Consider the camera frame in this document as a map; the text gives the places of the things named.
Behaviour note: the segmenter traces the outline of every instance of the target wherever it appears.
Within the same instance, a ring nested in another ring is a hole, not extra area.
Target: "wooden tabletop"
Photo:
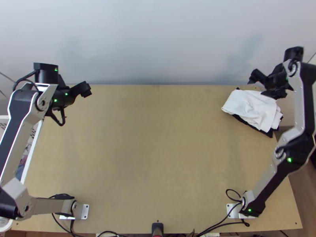
[[[276,145],[221,110],[234,89],[92,86],[92,96],[66,108],[65,126],[45,119],[26,178],[30,195],[68,193],[89,204],[78,233],[150,233],[157,221],[165,233],[206,229],[226,216],[227,188],[254,188]],[[217,232],[302,228],[287,178],[248,222]],[[50,214],[13,229],[62,231]]]

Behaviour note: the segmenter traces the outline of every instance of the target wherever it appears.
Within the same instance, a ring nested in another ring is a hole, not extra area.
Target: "robotic arm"
[[[265,201],[280,183],[292,172],[307,164],[315,150],[316,65],[303,63],[303,48],[287,49],[284,62],[266,77],[254,70],[249,84],[261,82],[267,89],[262,94],[275,99],[286,97],[286,89],[294,91],[294,128],[284,132],[272,155],[272,164],[262,175],[253,190],[246,191],[240,206],[230,218],[258,217],[265,208]],[[234,204],[227,205],[227,212]]]
[[[27,78],[35,75],[35,83]],[[28,81],[19,90],[16,85]],[[0,142],[0,216],[24,220],[36,214],[56,213],[76,219],[86,219],[89,205],[78,203],[74,197],[59,194],[54,199],[32,197],[15,173],[35,124],[51,117],[59,126],[66,122],[64,109],[76,97],[91,95],[88,83],[70,88],[58,73],[58,66],[34,63],[34,71],[19,79],[13,86],[8,105],[9,122]],[[62,122],[53,111],[60,111]]]

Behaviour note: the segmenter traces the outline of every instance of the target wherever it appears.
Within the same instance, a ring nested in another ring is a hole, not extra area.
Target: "black cable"
[[[225,193],[226,193],[226,196],[228,196],[229,199],[231,199],[232,201],[236,201],[236,202],[240,202],[240,200],[236,200],[236,199],[233,199],[231,198],[229,195],[228,195],[228,191],[232,191],[234,193],[236,193],[238,195],[239,198],[241,198],[240,194],[238,192],[236,192],[234,189],[226,189]]]
[[[64,231],[66,231],[67,233],[71,234],[72,236],[76,236],[76,237],[84,237],[82,235],[78,235],[75,233],[70,232],[69,230],[67,230],[64,226],[62,226],[57,220],[56,217],[54,216],[54,213],[52,213],[52,217],[54,219],[54,221],[57,223],[57,225],[59,225],[60,228],[62,228]]]
[[[197,237],[200,237],[204,234],[207,234],[208,232],[211,232],[212,230],[215,230],[215,229],[222,227],[222,226],[234,225],[234,224],[244,224],[246,227],[250,226],[250,224],[245,222],[244,219],[241,219],[241,222],[229,222],[229,223],[222,224],[229,217],[229,215],[233,211],[233,209],[235,209],[238,205],[242,204],[241,200],[236,200],[236,199],[230,197],[228,195],[228,191],[232,191],[232,192],[236,193],[241,198],[240,194],[237,191],[235,191],[234,189],[226,189],[226,192],[225,192],[229,199],[231,199],[232,201],[237,201],[238,203],[235,206],[233,206],[233,208],[229,211],[229,213],[224,217],[223,220],[221,220],[220,222],[218,222],[217,224],[215,224],[213,226],[208,227],[206,230],[204,230],[201,233],[199,233],[198,235],[196,235]]]
[[[31,84],[36,88],[37,91],[39,91],[38,88],[37,88],[37,86],[36,86],[36,84],[35,84],[33,81],[31,81],[31,80],[28,79],[29,77],[33,76],[35,73],[37,73],[37,70],[34,70],[34,71],[32,71],[31,73],[27,74],[26,76],[24,76],[24,77],[20,78],[19,80],[17,80],[17,81],[13,84],[12,90],[15,91],[17,85],[18,85],[20,82],[22,82],[22,81],[28,81],[29,83],[31,83]]]
[[[64,231],[66,231],[67,233],[71,234],[73,237],[84,237],[84,236],[81,236],[81,235],[78,235],[78,234],[75,234],[74,231],[73,231],[73,224],[75,223],[75,219],[74,220],[71,220],[70,222],[70,231],[67,230],[64,226],[62,226],[56,219],[54,213],[52,213],[52,217],[54,219],[54,221],[57,223],[57,225],[59,225],[60,228],[62,228]],[[109,231],[109,230],[106,230],[106,231],[103,231],[102,233],[100,233],[98,235],[98,237],[100,237],[101,235],[105,234],[105,233],[111,233],[111,234],[114,234],[116,236],[121,236],[121,237],[126,237],[125,235],[119,235],[117,234],[116,232],[113,232],[113,231]]]
[[[210,230],[211,230],[212,228],[214,228],[214,227],[218,226],[219,224],[223,223],[223,222],[227,219],[227,217],[229,217],[229,215],[230,215],[230,213],[233,211],[233,209],[235,209],[238,205],[241,205],[241,203],[237,203],[235,206],[233,206],[233,208],[229,211],[229,213],[228,213],[228,214],[224,217],[224,219],[221,220],[219,223],[217,223],[217,224],[215,224],[215,225],[213,225],[213,226],[208,227],[207,229],[203,230],[201,233],[197,234],[196,236],[197,236],[197,237],[200,237],[200,236],[202,236],[202,235],[204,235],[204,234],[210,232]]]
[[[280,230],[282,234],[284,234],[286,237],[289,237],[287,234],[284,233],[284,231]]]
[[[114,234],[116,236],[118,236],[117,233],[113,232],[113,231],[109,231],[109,230],[106,230],[106,231],[103,231],[102,233],[100,233],[97,237],[101,237],[101,235],[105,234],[105,233],[111,233],[111,234]]]
[[[229,223],[224,223],[224,224],[221,224],[221,225],[218,225],[218,226],[215,226],[214,228],[210,229],[208,232],[211,232],[219,227],[222,227],[222,226],[228,226],[228,225],[235,225],[235,224],[244,224],[245,226],[249,227],[250,224],[245,222],[244,219],[241,219],[241,222],[229,222]]]

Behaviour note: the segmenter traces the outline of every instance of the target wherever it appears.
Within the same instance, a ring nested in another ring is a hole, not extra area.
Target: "white towel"
[[[234,90],[222,110],[231,115],[239,115],[258,130],[268,132],[277,129],[283,114],[276,100],[254,90]]]

